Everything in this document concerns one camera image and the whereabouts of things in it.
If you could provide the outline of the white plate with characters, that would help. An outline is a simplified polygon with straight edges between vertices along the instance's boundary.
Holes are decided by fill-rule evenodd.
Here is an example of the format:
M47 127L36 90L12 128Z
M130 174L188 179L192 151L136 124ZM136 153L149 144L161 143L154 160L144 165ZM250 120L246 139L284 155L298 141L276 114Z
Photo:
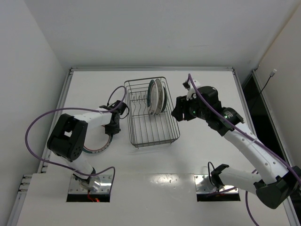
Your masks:
M165 100L165 94L164 94L164 89L163 89L163 85L160 79L156 79L155 80L156 85L157 85L157 91L158 91L158 104L157 104L157 108L155 111L155 114L160 114L162 109L163 109L163 103Z

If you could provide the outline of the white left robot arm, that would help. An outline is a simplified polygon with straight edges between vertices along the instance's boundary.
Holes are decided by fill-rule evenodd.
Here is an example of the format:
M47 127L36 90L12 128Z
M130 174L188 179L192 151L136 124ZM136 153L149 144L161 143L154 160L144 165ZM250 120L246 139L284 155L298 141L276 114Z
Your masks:
M87 131L104 126L105 134L115 135L120 132L120 115L119 111L89 112L74 116L64 113L47 141L47 148L73 168L73 175L83 186L90 187L99 177L93 176L95 169L82 155Z

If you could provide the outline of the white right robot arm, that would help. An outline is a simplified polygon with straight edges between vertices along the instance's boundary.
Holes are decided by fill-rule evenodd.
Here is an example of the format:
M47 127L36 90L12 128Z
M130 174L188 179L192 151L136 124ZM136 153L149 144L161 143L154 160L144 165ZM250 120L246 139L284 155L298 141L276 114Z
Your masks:
M258 172L255 175L221 164L209 173L209 189L213 191L231 185L255 194L265 206L276 209L298 188L296 177L301 175L300 168L294 166L289 171L280 160L264 150L243 117L233 108L222 106L214 87L199 86L195 90L187 83L184 87L188 94L177 97L172 116L177 121L205 120L211 129L232 143Z

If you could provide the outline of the blue patterned green plate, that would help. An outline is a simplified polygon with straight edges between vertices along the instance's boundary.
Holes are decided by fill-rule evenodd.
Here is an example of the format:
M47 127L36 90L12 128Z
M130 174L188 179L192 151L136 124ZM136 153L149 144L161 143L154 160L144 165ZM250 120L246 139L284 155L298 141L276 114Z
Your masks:
M163 94L164 94L164 100L163 100L163 105L161 108L161 113L164 112L165 108L166 108L166 104L167 104L167 93L166 93L166 88L163 87Z

